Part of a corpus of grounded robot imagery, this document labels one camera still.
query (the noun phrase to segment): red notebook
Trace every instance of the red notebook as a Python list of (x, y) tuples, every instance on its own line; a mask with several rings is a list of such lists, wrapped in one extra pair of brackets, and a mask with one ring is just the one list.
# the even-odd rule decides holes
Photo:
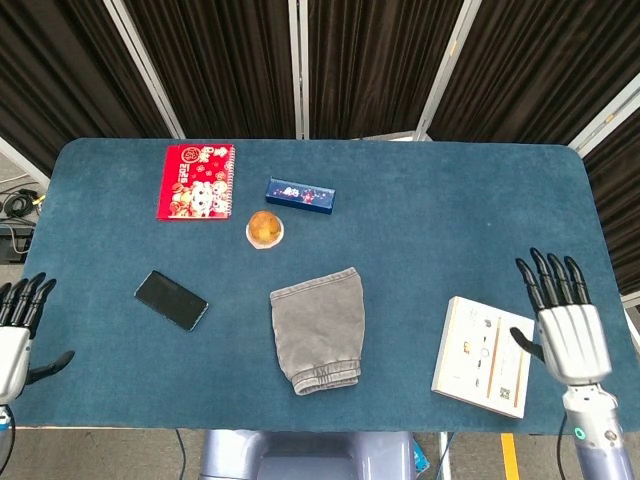
[(158, 220), (231, 216), (233, 145), (171, 145), (167, 149)]

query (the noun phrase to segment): white booklet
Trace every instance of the white booklet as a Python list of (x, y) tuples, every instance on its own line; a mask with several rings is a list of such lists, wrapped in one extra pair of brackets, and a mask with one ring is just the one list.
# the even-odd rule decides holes
[(530, 355), (509, 329), (533, 339), (535, 322), (482, 303), (449, 300), (431, 390), (509, 417), (524, 417)]

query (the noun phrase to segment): small rectangular box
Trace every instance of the small rectangular box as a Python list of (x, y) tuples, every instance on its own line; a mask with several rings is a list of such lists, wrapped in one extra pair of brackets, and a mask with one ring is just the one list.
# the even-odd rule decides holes
[(336, 191), (271, 177), (265, 199), (268, 203), (331, 214)]

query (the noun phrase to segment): blue table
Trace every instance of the blue table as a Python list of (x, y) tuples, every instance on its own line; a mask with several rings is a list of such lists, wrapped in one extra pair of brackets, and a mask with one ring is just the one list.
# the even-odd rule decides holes
[[(26, 275), (58, 279), (33, 364), (77, 355), (15, 404), (21, 424), (262, 430), (554, 433), (563, 388), (532, 362), (524, 420), (430, 391), (447, 302), (532, 315), (516, 256), (583, 266), (608, 336), (627, 430), (640, 380), (580, 158), (545, 145), (238, 140), (229, 221), (163, 223), (172, 140), (81, 139), (60, 154)], [(331, 216), (269, 206), (280, 245), (245, 239), (269, 177), (335, 188)], [(269, 292), (355, 266), (365, 291), (362, 377), (297, 397), (280, 371)], [(157, 269), (210, 302), (191, 332), (134, 299)]]

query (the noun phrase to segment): smartphone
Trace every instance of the smartphone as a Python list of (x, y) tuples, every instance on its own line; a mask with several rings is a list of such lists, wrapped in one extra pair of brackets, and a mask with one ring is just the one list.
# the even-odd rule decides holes
[(155, 270), (138, 287), (135, 297), (188, 332), (209, 308), (196, 294)]

